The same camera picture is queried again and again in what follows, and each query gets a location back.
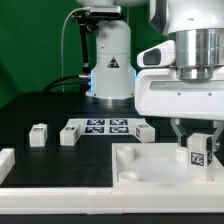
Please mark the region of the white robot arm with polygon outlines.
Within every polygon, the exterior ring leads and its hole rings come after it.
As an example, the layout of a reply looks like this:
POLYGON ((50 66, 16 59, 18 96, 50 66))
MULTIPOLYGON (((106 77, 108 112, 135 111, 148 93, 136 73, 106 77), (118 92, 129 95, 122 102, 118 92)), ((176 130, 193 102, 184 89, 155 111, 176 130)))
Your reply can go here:
POLYGON ((224 0, 77 1, 100 17, 90 99, 133 99, 143 116, 224 121, 224 0), (106 16, 144 3, 150 25, 168 40, 138 54, 134 73, 129 27, 106 16))

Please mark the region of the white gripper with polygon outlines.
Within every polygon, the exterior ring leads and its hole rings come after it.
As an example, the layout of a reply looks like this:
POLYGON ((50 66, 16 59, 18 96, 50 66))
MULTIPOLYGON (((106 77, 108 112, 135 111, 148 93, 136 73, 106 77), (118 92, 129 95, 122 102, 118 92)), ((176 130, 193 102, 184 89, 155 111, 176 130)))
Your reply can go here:
POLYGON ((135 82, 135 108, 140 115, 173 117, 171 126, 182 146, 184 127, 179 118, 213 122, 212 149, 219 148, 224 131, 224 67, 210 80, 179 80, 171 68, 142 70, 135 82))

